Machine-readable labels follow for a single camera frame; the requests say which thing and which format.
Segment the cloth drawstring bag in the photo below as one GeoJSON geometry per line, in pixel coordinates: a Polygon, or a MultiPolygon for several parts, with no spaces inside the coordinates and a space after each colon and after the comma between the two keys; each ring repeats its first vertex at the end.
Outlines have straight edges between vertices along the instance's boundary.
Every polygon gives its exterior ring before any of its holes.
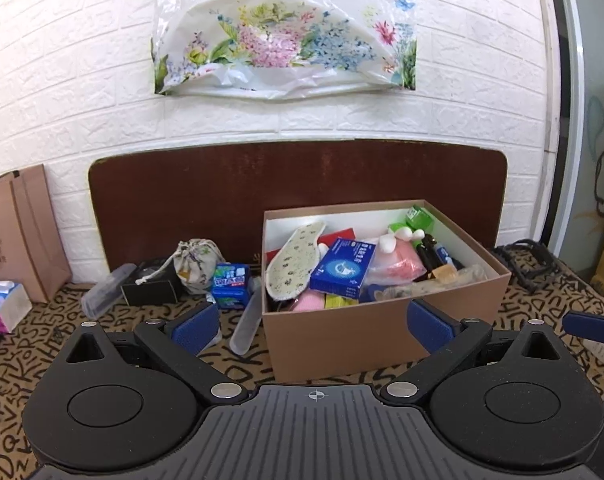
{"type": "Polygon", "coordinates": [[[146,283],[166,269],[171,262],[189,294],[206,294],[216,266],[225,260],[218,246],[211,240],[192,238],[180,242],[178,248],[155,272],[136,280],[137,285],[146,283]]]}

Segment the blue box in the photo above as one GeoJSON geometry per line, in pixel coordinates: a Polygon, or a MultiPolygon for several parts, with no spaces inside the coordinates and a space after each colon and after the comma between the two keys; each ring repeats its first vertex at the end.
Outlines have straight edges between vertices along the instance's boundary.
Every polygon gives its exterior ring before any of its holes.
{"type": "Polygon", "coordinates": [[[29,310],[31,301],[19,283],[14,284],[8,292],[0,292],[0,333],[12,332],[29,310]]]}
{"type": "Polygon", "coordinates": [[[251,299],[251,271],[245,264],[218,264],[211,294],[220,308],[244,308],[251,299]]]}
{"type": "Polygon", "coordinates": [[[309,288],[357,300],[374,244],[338,238],[311,273],[309,288]]]}

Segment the black box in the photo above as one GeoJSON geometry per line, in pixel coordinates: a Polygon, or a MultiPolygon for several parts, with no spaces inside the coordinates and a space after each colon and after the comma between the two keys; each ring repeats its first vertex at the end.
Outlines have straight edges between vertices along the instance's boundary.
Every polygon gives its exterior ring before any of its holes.
{"type": "Polygon", "coordinates": [[[127,281],[122,283],[122,294],[129,306],[162,305],[180,301],[184,288],[173,263],[146,283],[136,285],[136,280],[159,269],[165,261],[165,258],[158,258],[139,264],[127,281]]]}

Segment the brown paper bag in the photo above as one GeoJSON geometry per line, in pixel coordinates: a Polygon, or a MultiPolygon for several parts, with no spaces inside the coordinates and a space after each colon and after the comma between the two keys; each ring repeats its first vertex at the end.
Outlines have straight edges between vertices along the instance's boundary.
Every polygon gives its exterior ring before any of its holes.
{"type": "Polygon", "coordinates": [[[21,283],[31,301],[42,302],[70,277],[44,166],[1,176],[0,280],[21,283]]]}

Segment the white brick wall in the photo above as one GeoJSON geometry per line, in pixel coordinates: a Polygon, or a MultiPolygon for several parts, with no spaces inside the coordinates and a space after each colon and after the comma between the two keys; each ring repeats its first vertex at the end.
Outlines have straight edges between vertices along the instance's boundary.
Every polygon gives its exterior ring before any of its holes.
{"type": "Polygon", "coordinates": [[[375,137],[497,148],[509,161],[498,241],[530,235],[546,118],[540,0],[419,0],[417,92],[285,104],[154,96],[153,4],[0,0],[0,172],[46,164],[76,280],[107,272],[90,164],[170,146],[375,137]]]}

